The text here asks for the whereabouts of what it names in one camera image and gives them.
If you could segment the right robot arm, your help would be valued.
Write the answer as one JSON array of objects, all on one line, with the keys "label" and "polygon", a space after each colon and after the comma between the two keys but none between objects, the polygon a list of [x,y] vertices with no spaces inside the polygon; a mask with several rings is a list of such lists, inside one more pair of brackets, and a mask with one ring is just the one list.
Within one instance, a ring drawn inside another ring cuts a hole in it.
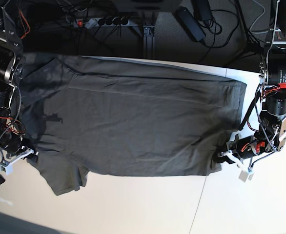
[{"label": "right robot arm", "polygon": [[21,91],[19,83],[25,63],[24,39],[31,31],[17,0],[0,0],[0,151],[6,151],[1,165],[36,158],[38,151],[25,137],[20,121]]}]

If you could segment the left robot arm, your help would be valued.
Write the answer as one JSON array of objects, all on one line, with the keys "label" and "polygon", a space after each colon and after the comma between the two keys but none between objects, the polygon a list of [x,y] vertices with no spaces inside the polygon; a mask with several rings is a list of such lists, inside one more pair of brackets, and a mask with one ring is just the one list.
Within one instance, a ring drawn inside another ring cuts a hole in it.
[{"label": "left robot arm", "polygon": [[271,2],[273,22],[267,30],[260,57],[259,85],[253,101],[239,126],[250,126],[249,117],[256,112],[259,128],[253,135],[235,136],[213,156],[216,163],[235,163],[252,174],[254,157],[270,156],[281,151],[286,141],[286,0]]}]

